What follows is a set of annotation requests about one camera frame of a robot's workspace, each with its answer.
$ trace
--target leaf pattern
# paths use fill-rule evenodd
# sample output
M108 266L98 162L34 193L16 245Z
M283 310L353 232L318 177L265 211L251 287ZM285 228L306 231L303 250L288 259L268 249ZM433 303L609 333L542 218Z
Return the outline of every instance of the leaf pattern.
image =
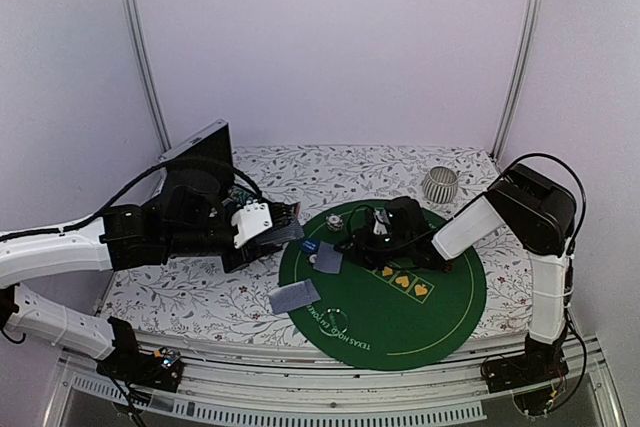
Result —
M273 200L302 204L304 223L344 202L410 195L447 218L483 191L497 171L474 148L412 146L239 147L237 167ZM423 198L428 170L444 165L459 174L450 204ZM472 338L523 332L531 316L529 260L513 233L502 228L475 246L487 276L487 306ZM286 314L273 315L268 293L278 286L281 253L224 274L219 258L185 258L166 266L118 272L103 316L134 328L211 341L309 346Z

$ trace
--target floral tablecloth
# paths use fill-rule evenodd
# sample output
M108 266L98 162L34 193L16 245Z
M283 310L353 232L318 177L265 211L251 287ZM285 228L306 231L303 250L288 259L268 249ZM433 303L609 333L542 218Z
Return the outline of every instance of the floral tablecloth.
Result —
M410 195L450 217L497 175L488 155L473 148L411 146L242 147L237 167L273 200L302 204L304 223L352 200ZM420 184L436 165L456 170L451 204L424 200ZM502 228L475 246L487 277L487 305L472 338L523 332L531 315L531 272L522 246ZM277 346L309 346L287 314L273 315L268 292L278 285L281 253L224 274L217 258L185 258L166 266L115 274L102 316L156 334Z

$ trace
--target green felt surface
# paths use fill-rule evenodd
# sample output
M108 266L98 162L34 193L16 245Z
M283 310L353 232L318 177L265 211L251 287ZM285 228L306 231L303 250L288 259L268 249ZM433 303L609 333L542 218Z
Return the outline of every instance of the green felt surface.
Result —
M346 234L330 232L325 225L327 215L340 214L346 222L358 205L382 207L385 202L365 200L329 209L307 222L305 234L335 244ZM431 225L444 223L436 214L424 213ZM352 225L363 221L364 212L359 210ZM340 274L322 274L313 270L298 241L284 252L280 285L313 281L321 300L289 315L300 332L327 355L359 368L413 369L442 360L469 338L484 311L487 289L482 262L472 248L446 274L398 272L396 267L403 266L411 262L395 261L389 265L394 273L387 270L385 276L343 260Z

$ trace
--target round green mat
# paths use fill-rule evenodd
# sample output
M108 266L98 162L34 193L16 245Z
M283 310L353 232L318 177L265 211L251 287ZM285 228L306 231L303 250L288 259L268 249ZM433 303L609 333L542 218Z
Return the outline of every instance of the round green mat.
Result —
M349 214L360 204L383 207L384 200L350 202L329 209L304 226L307 237L335 244L346 234L326 228L331 213ZM423 210L431 225L444 219ZM352 225L364 222L354 214ZM313 270L301 241L291 242L280 264L280 285L311 279L322 297L290 312L298 330L318 349L354 367L406 370L442 360L458 349L480 321L487 296L484 269L470 248L449 273L428 270L397 271L409 267L398 259L384 271L371 272L343 260L338 275Z

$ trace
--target yellow heart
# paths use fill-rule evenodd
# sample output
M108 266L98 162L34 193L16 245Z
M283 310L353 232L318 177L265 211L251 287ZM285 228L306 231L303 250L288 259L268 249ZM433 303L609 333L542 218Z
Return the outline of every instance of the yellow heart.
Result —
M415 291L418 297L422 297L423 295L427 295L429 293L429 290L424 286L424 284L416 285Z
M409 287L409 277L407 277L406 275L403 275L402 277L398 277L396 279L396 284L400 284L406 289L407 287Z

